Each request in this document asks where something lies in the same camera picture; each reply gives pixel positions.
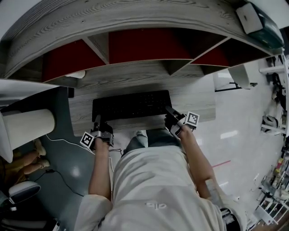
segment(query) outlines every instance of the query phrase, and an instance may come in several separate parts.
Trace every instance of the white cable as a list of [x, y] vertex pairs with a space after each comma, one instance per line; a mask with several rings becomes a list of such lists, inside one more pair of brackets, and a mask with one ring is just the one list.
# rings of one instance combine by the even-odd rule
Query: white cable
[[[76, 146], [78, 146], [78, 147], [80, 147], [80, 148], [83, 148], [84, 150], [86, 150], [86, 151], [92, 153], [93, 155], [95, 155], [95, 153], [92, 152], [90, 149], [85, 148], [85, 147], [83, 147], [83, 146], [81, 146], [81, 145], [79, 145], [79, 144], [71, 143], [71, 142], [67, 141], [66, 139], [50, 139], [47, 134], [46, 134], [46, 136], [47, 136], [47, 138], [48, 138], [50, 141], [65, 141], [65, 142], [67, 142], [67, 143], [70, 143], [70, 144], [76, 145]], [[111, 166], [111, 168], [112, 168], [112, 172], [114, 172], [114, 169], [113, 169], [113, 167], [112, 167], [112, 158], [109, 157], [109, 159], [110, 159], [110, 166]]]

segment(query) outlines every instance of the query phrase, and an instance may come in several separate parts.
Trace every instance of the pants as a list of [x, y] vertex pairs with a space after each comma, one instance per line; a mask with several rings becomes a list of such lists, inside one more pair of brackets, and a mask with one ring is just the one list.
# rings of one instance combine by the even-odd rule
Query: pants
[[147, 130], [146, 134], [148, 136], [147, 138], [141, 134], [132, 138], [122, 156], [139, 148], [162, 147], [170, 145], [182, 148], [181, 142], [173, 137], [166, 129]]

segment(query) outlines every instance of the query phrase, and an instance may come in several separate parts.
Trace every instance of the t-shirt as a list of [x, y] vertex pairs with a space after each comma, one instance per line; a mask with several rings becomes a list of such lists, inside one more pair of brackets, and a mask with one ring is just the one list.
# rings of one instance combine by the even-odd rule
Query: t-shirt
[[[242, 208], [221, 195], [246, 229]], [[84, 196], [75, 231], [223, 231], [221, 211], [195, 190], [186, 156], [179, 147], [140, 148], [118, 162], [112, 202]]]

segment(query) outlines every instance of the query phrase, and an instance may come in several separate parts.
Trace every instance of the black keyboard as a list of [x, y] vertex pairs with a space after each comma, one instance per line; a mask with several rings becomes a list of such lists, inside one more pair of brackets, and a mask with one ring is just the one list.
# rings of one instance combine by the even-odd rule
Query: black keyboard
[[105, 121], [163, 115], [167, 113], [166, 106], [172, 106], [167, 90], [95, 99], [92, 121], [97, 115]]

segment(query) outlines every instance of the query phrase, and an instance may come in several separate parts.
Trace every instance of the black stand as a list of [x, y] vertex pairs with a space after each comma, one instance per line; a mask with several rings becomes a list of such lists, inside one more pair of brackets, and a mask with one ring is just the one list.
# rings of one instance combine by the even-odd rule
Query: black stand
[[[234, 88], [227, 88], [227, 89], [222, 89], [222, 90], [215, 90], [215, 92], [224, 92], [224, 91], [231, 91], [231, 90], [237, 90], [237, 89], [242, 89], [241, 87], [239, 87], [238, 84], [236, 84], [235, 82], [230, 82], [230, 84], [235, 84], [236, 87]], [[255, 87], [258, 83], [250, 83], [251, 87]]]

